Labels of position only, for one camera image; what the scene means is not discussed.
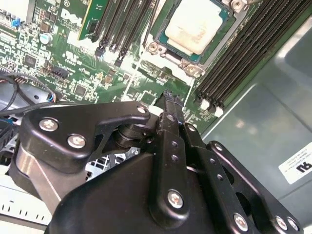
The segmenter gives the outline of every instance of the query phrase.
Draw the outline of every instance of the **black cable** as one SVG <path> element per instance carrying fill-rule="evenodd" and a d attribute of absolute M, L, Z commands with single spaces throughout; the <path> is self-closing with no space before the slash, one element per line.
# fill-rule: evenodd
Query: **black cable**
<path fill-rule="evenodd" d="M 156 15 L 157 8 L 159 6 L 159 2 L 160 2 L 160 0 L 156 0 L 155 6 L 153 8 L 153 12 L 152 12 L 152 15 L 151 15 L 151 20 L 150 20 L 150 22 L 148 24 L 147 32 L 145 34 L 144 41 L 143 41 L 143 44 L 142 44 L 144 48 L 146 47 L 146 41 L 147 41 L 148 35 L 150 34 L 151 29 L 152 29 L 153 21 L 154 21 L 155 15 Z"/>
<path fill-rule="evenodd" d="M 14 88 L 13 94 L 12 94 L 8 104 L 2 110 L 0 110 L 0 113 L 2 113 L 2 112 L 5 112 L 13 104 L 13 102 L 16 99 L 16 96 L 18 94 L 20 87 L 19 87 L 19 84 L 12 78 L 1 75 L 0 79 L 6 80 L 7 82 L 11 83 L 13 85 L 13 88 Z"/>
<path fill-rule="evenodd" d="M 47 107 L 47 106 L 54 106 L 54 105 L 76 106 L 79 104 L 77 104 L 75 102 L 69 102 L 69 101 L 59 101 L 58 103 L 42 102 L 42 103 L 35 104 L 33 106 L 26 106 L 26 107 L 17 108 L 17 109 L 8 110 L 8 111 L 0 111 L 0 117 L 25 113 L 27 111 L 40 109 L 42 107 Z"/>
<path fill-rule="evenodd" d="M 2 74 L 2 76 L 4 77 L 17 76 L 17 77 L 22 77 L 22 78 L 27 77 L 28 79 L 39 83 L 45 90 L 49 91 L 49 93 L 56 96 L 55 92 L 52 89 L 50 89 L 45 83 L 43 83 L 41 80 L 31 75 L 20 73 L 20 72 L 12 72 L 12 73 L 7 73 L 7 74 Z"/>
<path fill-rule="evenodd" d="M 23 92 L 21 88 L 19 88 L 18 94 L 25 102 L 27 102 L 28 105 L 33 106 L 36 104 Z"/>

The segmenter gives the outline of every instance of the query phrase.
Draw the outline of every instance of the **white label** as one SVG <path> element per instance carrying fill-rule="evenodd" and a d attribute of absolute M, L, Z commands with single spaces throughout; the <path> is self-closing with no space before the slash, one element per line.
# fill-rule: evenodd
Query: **white label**
<path fill-rule="evenodd" d="M 278 168 L 290 184 L 312 172 L 312 142 L 279 165 Z"/>

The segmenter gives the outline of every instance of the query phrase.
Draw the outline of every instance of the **green circuit board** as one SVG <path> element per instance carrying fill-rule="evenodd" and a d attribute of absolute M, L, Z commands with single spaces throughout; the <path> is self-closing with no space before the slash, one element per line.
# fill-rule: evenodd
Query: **green circuit board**
<path fill-rule="evenodd" d="M 151 7 L 144 16 L 144 25 L 134 37 L 124 66 L 115 66 L 116 57 L 110 53 L 105 54 L 103 59 L 97 59 L 94 51 L 98 43 L 92 43 L 89 39 L 79 40 L 87 36 L 90 23 L 100 19 L 99 9 L 103 11 L 107 2 L 38 0 L 32 23 L 16 29 L 0 22 L 0 67 L 39 77 L 49 87 L 61 93 L 62 99 L 80 103 L 137 100 L 151 105 L 164 90 L 171 90 L 174 94 L 179 94 L 183 102 L 188 98 L 184 109 L 185 119 L 197 126 L 202 133 L 215 117 L 193 103 L 194 90 L 200 79 L 195 79 L 190 86 L 173 76 L 170 70 L 160 69 L 140 59 L 141 35 L 148 23 Z M 245 19 L 230 40 L 256 9 L 257 5 L 248 9 Z M 49 44 L 40 42 L 40 35 L 43 33 L 52 35 L 53 39 Z M 47 73 L 46 64 L 66 70 L 68 77 L 56 78 Z"/>

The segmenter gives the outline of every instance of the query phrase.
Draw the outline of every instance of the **ram slot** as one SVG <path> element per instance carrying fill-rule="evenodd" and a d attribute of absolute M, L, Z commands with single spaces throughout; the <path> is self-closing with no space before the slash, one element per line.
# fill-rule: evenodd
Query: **ram slot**
<path fill-rule="evenodd" d="M 138 17 L 136 18 L 136 22 L 135 22 L 134 26 L 132 27 L 132 30 L 131 30 L 130 34 L 128 35 L 120 53 L 119 53 L 118 59 L 115 62 L 116 66 L 120 66 L 122 64 L 122 61 L 125 58 L 133 40 L 134 40 L 134 37 L 137 34 L 137 31 L 140 28 L 140 26 L 144 20 L 144 15 L 146 14 L 151 3 L 152 3 L 152 0 L 146 0 L 143 4 L 143 7 L 142 6 L 140 7 L 140 12 L 139 12 Z"/>
<path fill-rule="evenodd" d="M 288 0 L 282 3 L 267 1 L 263 4 L 257 11 L 258 14 L 250 20 L 225 55 L 206 76 L 197 93 L 223 103 L 257 65 L 257 62 L 265 57 L 273 46 L 272 42 L 283 35 L 286 30 L 283 29 L 290 27 L 294 17 L 300 15 L 304 3 L 307 7 L 307 2 L 308 0 Z"/>
<path fill-rule="evenodd" d="M 130 20 L 135 14 L 135 11 L 137 9 L 136 6 L 138 5 L 139 0 L 133 0 L 131 2 L 132 3 L 130 6 L 130 9 L 127 11 L 127 15 L 123 20 L 121 28 L 119 29 L 117 36 L 114 37 L 114 40 L 111 43 L 110 50 L 113 52 L 115 52 L 121 46 L 121 43 L 125 37 L 125 32 L 127 30 L 127 27 L 129 26 Z"/>
<path fill-rule="evenodd" d="M 261 6 L 256 10 L 253 17 L 248 21 L 248 24 L 243 28 L 243 30 L 238 34 L 237 38 L 231 44 L 231 46 L 227 49 L 225 54 L 221 57 L 221 59 L 217 62 L 217 64 L 213 67 L 213 69 L 207 74 L 205 79 L 198 87 L 198 91 L 202 94 L 207 93 L 207 89 L 212 85 L 212 83 L 221 78 L 220 76 L 215 76 L 218 71 L 221 71 L 228 62 L 231 61 L 233 53 L 241 46 L 242 42 L 245 40 L 244 37 L 248 32 L 252 32 L 256 26 L 258 25 L 258 21 L 254 19 L 259 19 L 265 17 L 272 6 L 276 4 L 277 0 L 264 1 Z"/>
<path fill-rule="evenodd" d="M 112 19 L 112 23 L 109 25 L 108 29 L 106 30 L 105 34 L 103 35 L 100 43 L 99 43 L 99 48 L 103 50 L 110 42 L 112 39 L 112 36 L 114 34 L 114 31 L 116 29 L 116 26 L 119 22 L 120 16 L 122 12 L 124 11 L 124 8 L 126 6 L 127 0 L 120 0 L 118 2 L 115 14 Z"/>
<path fill-rule="evenodd" d="M 224 102 L 247 77 L 251 69 L 255 68 L 257 64 L 266 56 L 267 52 L 274 48 L 274 45 L 280 40 L 280 38 L 291 27 L 291 25 L 299 18 L 299 13 L 303 12 L 309 6 L 309 1 L 302 1 L 299 5 L 292 3 L 292 5 L 295 6 L 296 10 L 293 12 L 289 11 L 286 18 L 278 20 L 278 22 L 276 23 L 277 25 L 280 25 L 278 30 L 276 30 L 274 35 L 266 35 L 267 41 L 265 42 L 265 47 L 261 48 L 261 50 L 259 51 L 259 55 L 252 59 L 248 66 L 241 68 L 241 71 L 239 73 L 234 74 L 236 76 L 235 82 L 226 90 L 218 94 L 217 98 L 220 101 Z"/>
<path fill-rule="evenodd" d="M 110 0 L 108 2 L 107 7 L 105 8 L 104 14 L 103 14 L 100 22 L 98 23 L 98 25 L 97 25 L 97 27 L 96 27 L 96 29 L 94 31 L 94 34 L 93 34 L 93 36 L 91 38 L 92 42 L 96 42 L 99 39 L 99 36 L 100 36 L 101 32 L 103 31 L 103 26 L 104 26 L 104 24 L 106 23 L 106 21 L 108 19 L 108 16 L 109 16 L 109 13 L 110 13 L 110 11 L 112 9 L 113 4 L 114 4 L 113 0 Z"/>

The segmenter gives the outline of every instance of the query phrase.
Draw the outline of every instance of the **silver screw head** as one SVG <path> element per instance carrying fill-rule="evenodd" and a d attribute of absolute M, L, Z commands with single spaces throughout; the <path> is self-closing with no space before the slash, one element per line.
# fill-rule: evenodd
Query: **silver screw head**
<path fill-rule="evenodd" d="M 192 125 L 188 125 L 188 128 L 192 131 L 192 132 L 195 132 L 196 131 L 196 129 L 195 129 L 195 127 L 194 126 L 192 126 Z"/>
<path fill-rule="evenodd" d="M 170 120 L 171 122 L 175 121 L 175 118 L 172 115 L 167 115 L 168 120 Z"/>
<path fill-rule="evenodd" d="M 137 110 L 138 110 L 140 113 L 142 113 L 142 114 L 145 114 L 145 113 L 146 113 L 146 110 L 145 110 L 144 107 L 142 107 L 142 106 L 138 106 L 138 107 L 137 107 Z"/>
<path fill-rule="evenodd" d="M 86 145 L 86 141 L 84 140 L 84 138 L 77 134 L 69 136 L 67 138 L 67 142 L 71 147 L 76 149 L 81 149 Z"/>
<path fill-rule="evenodd" d="M 222 151 L 222 147 L 218 143 L 215 143 L 214 146 L 216 147 L 217 150 Z"/>
<path fill-rule="evenodd" d="M 248 224 L 243 216 L 238 213 L 234 214 L 234 221 L 240 230 L 242 230 L 243 232 L 248 231 Z"/>
<path fill-rule="evenodd" d="M 59 125 L 53 119 L 46 118 L 46 119 L 43 119 L 39 122 L 39 127 L 42 130 L 45 130 L 48 132 L 53 132 L 59 127 Z"/>
<path fill-rule="evenodd" d="M 281 229 L 285 231 L 288 229 L 285 221 L 281 217 L 275 216 L 275 220 Z"/>
<path fill-rule="evenodd" d="M 174 190 L 168 192 L 168 201 L 174 208 L 180 209 L 183 206 L 182 196 Z"/>
<path fill-rule="evenodd" d="M 296 230 L 296 231 L 298 231 L 299 230 L 299 228 L 298 228 L 298 226 L 297 226 L 297 224 L 295 223 L 295 221 L 293 221 L 291 218 L 287 218 L 287 221 L 289 222 L 289 224 Z"/>
<path fill-rule="evenodd" d="M 152 52 L 157 51 L 158 49 L 158 45 L 155 42 L 152 42 L 149 46 L 148 46 L 149 50 Z"/>

